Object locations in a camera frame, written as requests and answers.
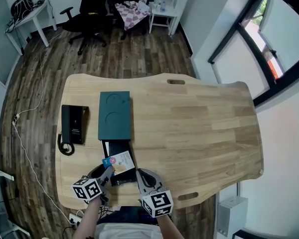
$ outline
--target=wooden table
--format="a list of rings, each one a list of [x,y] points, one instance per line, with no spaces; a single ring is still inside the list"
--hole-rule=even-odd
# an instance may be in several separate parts
[[[86,208],[71,185],[104,158],[98,141],[101,91],[130,91],[136,166],[161,176],[174,208],[202,203],[233,183],[261,176],[260,131],[245,83],[211,85],[178,74],[138,79],[76,74],[66,80],[61,105],[88,106],[90,115],[85,145],[75,145],[71,156],[55,148],[57,191],[63,206]],[[110,206],[140,205],[136,183],[108,188]]]

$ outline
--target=window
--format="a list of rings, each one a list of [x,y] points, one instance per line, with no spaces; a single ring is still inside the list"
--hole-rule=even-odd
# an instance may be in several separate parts
[[[234,45],[240,49],[230,48]],[[231,52],[233,58],[239,56],[233,51],[243,53],[243,48],[253,54],[262,71],[253,66],[248,70],[255,68],[255,71],[248,75],[257,74],[266,81],[262,83],[264,87],[255,89],[252,95],[255,106],[299,79],[299,0],[249,0],[208,62],[214,64],[217,59],[217,64],[221,64],[221,59],[226,56],[223,52]],[[246,64],[248,59],[241,57],[235,61],[237,68],[243,68],[239,63]]]

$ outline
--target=window frame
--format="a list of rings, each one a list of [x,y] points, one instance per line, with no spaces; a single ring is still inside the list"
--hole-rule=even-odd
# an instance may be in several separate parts
[[[287,3],[299,15],[299,0],[283,0],[283,1]],[[217,56],[222,52],[222,50],[225,48],[227,43],[231,40],[233,35],[236,32],[238,32],[243,37],[243,39],[249,46],[250,50],[252,51],[253,55],[255,56],[269,85],[268,90],[266,90],[264,93],[254,98],[253,101],[256,107],[264,103],[265,101],[273,98],[281,91],[289,87],[291,84],[299,80],[299,60],[289,69],[287,68],[287,71],[284,72],[284,74],[280,78],[275,80],[267,61],[262,55],[262,52],[259,50],[254,40],[251,38],[251,36],[247,33],[247,31],[243,27],[244,22],[253,16],[253,14],[258,9],[261,3],[262,0],[248,0],[244,9],[241,11],[238,18],[235,20],[234,24],[231,26],[231,28],[229,29],[229,31],[227,32],[223,40],[220,42],[220,44],[217,46],[213,54],[208,59],[208,62],[213,65],[215,63],[215,59],[217,58]]]

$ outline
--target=white side table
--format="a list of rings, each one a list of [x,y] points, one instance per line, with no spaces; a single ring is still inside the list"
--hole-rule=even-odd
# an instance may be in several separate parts
[[[34,25],[36,26],[36,29],[38,30],[40,36],[41,36],[41,39],[42,41],[44,42],[44,45],[45,47],[49,47],[49,42],[48,40],[46,39],[43,31],[42,31],[42,28],[40,26],[40,23],[39,23],[39,20],[37,18],[37,15],[44,9],[46,8],[47,11],[48,11],[48,14],[49,14],[49,17],[52,19],[52,25],[53,25],[53,29],[54,31],[57,30],[57,27],[56,27],[56,23],[55,23],[55,19],[53,19],[52,17],[52,7],[49,5],[48,1],[45,0],[44,3],[35,8],[32,12],[30,12],[22,21],[20,21],[19,23],[17,23],[15,25],[15,28],[27,23],[28,21],[30,20],[33,20],[33,23]],[[13,24],[9,27],[8,31],[11,31],[13,29]],[[15,49],[17,50],[17,52],[22,55],[22,52],[21,52],[21,49],[20,47],[18,46],[17,42],[15,41],[15,39],[12,37],[12,35],[8,32],[6,32],[6,35],[7,37],[9,38],[9,40],[11,41],[11,43],[13,44],[13,46],[15,47]]]
[[[153,23],[154,17],[160,16],[160,17],[167,17],[166,24],[156,24]],[[172,26],[174,25],[174,21],[177,17],[177,13],[174,7],[166,5],[165,11],[161,12],[159,9],[157,9],[155,6],[152,6],[151,8],[151,15],[149,16],[149,33],[151,33],[152,26],[165,26],[168,27],[168,35],[171,34]]]

